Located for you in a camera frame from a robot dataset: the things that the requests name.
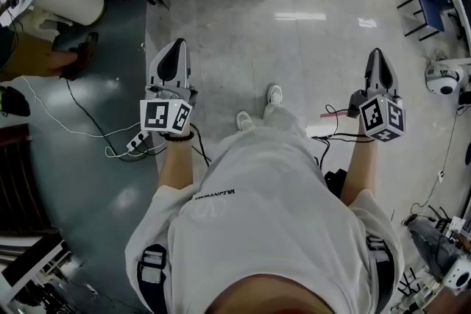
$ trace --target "white cable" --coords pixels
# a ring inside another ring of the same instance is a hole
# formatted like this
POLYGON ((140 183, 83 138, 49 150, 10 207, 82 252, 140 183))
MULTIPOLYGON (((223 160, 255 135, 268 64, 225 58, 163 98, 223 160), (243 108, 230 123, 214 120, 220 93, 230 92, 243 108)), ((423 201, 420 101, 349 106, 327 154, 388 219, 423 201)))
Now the white cable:
MULTIPOLYGON (((50 112, 49 110, 47 110, 47 107, 46 105, 44 104, 43 100, 40 99, 38 96, 36 96, 36 92, 35 90, 32 88, 31 84, 29 83, 29 81, 26 79, 26 77, 22 76, 22 78, 24 79, 24 81, 28 84, 29 86, 29 89, 31 89, 32 93, 35 95, 35 98, 34 98, 34 101, 36 102, 36 100, 38 100, 44 107, 44 110, 46 111, 46 113, 52 118, 54 119, 58 124, 60 124, 62 126, 62 128, 64 128, 65 130, 69 131, 70 133, 72 134, 81 134, 81 135, 87 135, 87 136, 91 136, 92 138, 103 138, 103 135, 92 135, 92 134, 89 134, 88 132, 81 132, 81 131, 72 131, 71 129, 67 128, 67 126, 64 126, 64 124, 59 121, 58 119, 56 119, 50 112)), ((129 126, 125 129, 118 129, 116 131, 113 131, 113 132, 110 132, 109 134, 106 134, 105 136, 110 136, 112 134, 115 134, 117 132, 121 132, 121 131, 127 131, 128 129, 132 129, 133 127, 136 127, 138 124, 140 124, 141 122, 136 122, 134 123, 132 126, 129 126)))
MULTIPOLYGON (((158 145, 158 146, 155 146, 154 148, 147 149, 145 153, 147 153, 148 151, 153 151, 154 149, 160 148, 160 147, 163 146, 165 143, 166 143, 166 142, 163 142, 162 144, 160 144, 160 145, 158 145)), ((112 150, 109 146, 107 146, 107 147, 105 148, 105 154, 106 154, 106 157, 108 157, 108 158, 120 158, 120 157, 123 157, 123 156, 126 156, 126 155, 132 156, 132 157, 140 157, 140 156, 142 156, 142 155, 145 154, 145 153, 131 154, 131 152, 127 151, 126 153, 115 154, 115 152, 113 152, 113 150, 112 150), (112 155, 109 155, 109 154, 107 153, 108 149, 111 150, 111 153, 113 153, 112 155)))

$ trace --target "white t-shirt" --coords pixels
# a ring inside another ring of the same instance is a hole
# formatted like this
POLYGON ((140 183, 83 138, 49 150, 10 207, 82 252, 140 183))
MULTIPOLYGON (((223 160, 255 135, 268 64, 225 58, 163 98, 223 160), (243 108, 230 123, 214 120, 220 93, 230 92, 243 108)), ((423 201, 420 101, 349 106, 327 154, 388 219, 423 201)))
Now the white t-shirt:
POLYGON ((374 313, 378 287, 370 279, 367 234, 389 247, 395 289, 403 272, 400 242, 370 191, 346 207, 327 189, 302 140, 258 127, 213 161, 199 187, 157 190, 126 247, 127 274, 146 305, 136 265, 158 243, 167 250, 169 313, 202 314, 255 274, 294 280, 337 314, 374 313))

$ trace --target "wrist strap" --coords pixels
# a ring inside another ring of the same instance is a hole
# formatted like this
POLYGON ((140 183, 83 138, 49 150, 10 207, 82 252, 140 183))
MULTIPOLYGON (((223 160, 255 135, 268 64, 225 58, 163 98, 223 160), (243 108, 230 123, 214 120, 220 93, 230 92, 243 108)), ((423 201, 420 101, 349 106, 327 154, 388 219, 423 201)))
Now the wrist strap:
POLYGON ((167 140, 167 141, 176 141, 176 142, 191 140, 191 139, 193 139, 193 136, 194 136, 193 131, 190 131, 189 135, 182 136, 181 138, 173 138, 170 134, 164 134, 163 135, 165 140, 167 140))

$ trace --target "floor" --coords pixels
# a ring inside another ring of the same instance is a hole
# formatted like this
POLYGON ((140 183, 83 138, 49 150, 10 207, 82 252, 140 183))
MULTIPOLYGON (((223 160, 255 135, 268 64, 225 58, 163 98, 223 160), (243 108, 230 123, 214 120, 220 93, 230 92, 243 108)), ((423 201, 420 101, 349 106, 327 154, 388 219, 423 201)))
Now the floor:
MULTIPOLYGON (((422 43, 416 35, 405 38, 412 27, 396 10, 402 1, 171 0, 170 11, 147 7, 147 12, 142 1, 116 1, 92 28, 101 35, 96 62, 86 77, 72 83, 72 90, 106 130, 129 126, 138 120, 150 61, 165 43, 184 37, 191 49, 192 82, 199 91, 192 121, 211 157, 216 144, 236 131, 239 110, 261 116, 266 89, 273 82, 283 87, 286 107, 304 126, 322 124, 319 115, 326 104, 345 108, 350 94, 362 88, 367 57, 379 47, 399 79, 407 131, 380 146, 377 198, 403 239, 406 261, 417 265, 417 253, 400 222, 414 202, 427 199, 442 169, 456 111, 456 96, 435 96, 426 89, 424 70, 436 51, 454 58, 466 56, 467 50, 450 22, 446 33, 422 43)), ((85 32, 75 29, 62 36, 63 48, 77 44, 85 32)), ((61 121, 96 132, 71 102, 64 82, 30 82, 61 121)), ((103 140, 68 133, 33 102, 24 80, 12 86, 32 107, 27 121, 46 208, 85 262, 74 281, 89 282, 125 304, 106 298, 91 301, 78 287, 69 293, 88 313, 137 312, 130 308, 141 306, 125 277, 123 251, 154 192, 155 161, 124 164, 107 159, 103 140)), ((18 123, 13 117, 0 121, 2 126, 18 123)), ((471 183, 464 165, 470 122, 471 112, 457 118, 445 178, 430 201, 450 215, 461 208, 471 183)), ((349 129, 352 124, 341 119, 341 126, 349 129)), ((123 132, 113 140, 124 147, 133 135, 133 130, 123 132)), ((312 142, 310 147, 314 155, 322 154, 322 145, 312 142)), ((350 143, 332 143, 324 171, 346 169, 352 150, 350 143)), ((205 164, 196 154, 194 161, 198 179, 205 164)))

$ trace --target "blue chair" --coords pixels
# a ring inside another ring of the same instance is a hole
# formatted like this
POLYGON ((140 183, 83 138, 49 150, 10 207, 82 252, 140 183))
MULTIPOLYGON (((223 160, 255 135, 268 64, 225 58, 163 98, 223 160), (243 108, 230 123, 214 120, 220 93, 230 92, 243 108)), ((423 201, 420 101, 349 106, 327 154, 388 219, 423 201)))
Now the blue chair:
MULTIPOLYGON (((406 4, 409 4, 411 1, 414 0, 404 1, 402 4, 397 6, 397 8, 399 9, 405 6, 406 4)), ((443 26, 441 12, 443 9, 450 7, 450 1, 451 0, 419 0, 421 9, 414 12, 414 15, 423 13, 425 23, 411 30, 410 32, 405 33, 404 36, 407 37, 408 35, 411 35, 412 33, 415 33, 425 28, 426 26, 434 28, 435 31, 426 35, 425 37, 420 38, 419 40, 426 40, 427 38, 432 37, 437 33, 444 32, 445 27, 443 26)))

